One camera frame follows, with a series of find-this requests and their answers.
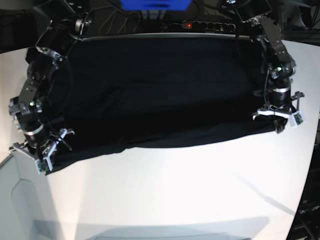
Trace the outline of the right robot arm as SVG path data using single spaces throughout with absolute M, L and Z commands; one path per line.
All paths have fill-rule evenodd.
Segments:
M 51 148 L 62 140 L 62 134 L 51 134 L 46 128 L 49 117 L 54 113 L 46 109 L 46 101 L 53 86 L 53 75 L 61 65 L 68 65 L 67 59 L 74 45 L 82 38 L 85 28 L 92 21 L 92 13 L 72 13 L 51 20 L 45 32 L 36 42 L 39 52 L 30 62 L 27 79 L 19 96 L 9 102 L 9 114 L 23 132 L 26 145 L 38 154 L 46 147 Z

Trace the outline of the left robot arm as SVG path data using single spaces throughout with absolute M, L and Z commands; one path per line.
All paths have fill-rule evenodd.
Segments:
M 254 116 L 269 117 L 275 131 L 281 133 L 293 115 L 291 84 L 296 63 L 282 42 L 272 7 L 267 0 L 223 0 L 219 7 L 234 13 L 238 23 L 250 28 L 252 42 L 261 46 L 263 69 L 266 70 L 262 94 L 264 105 Z

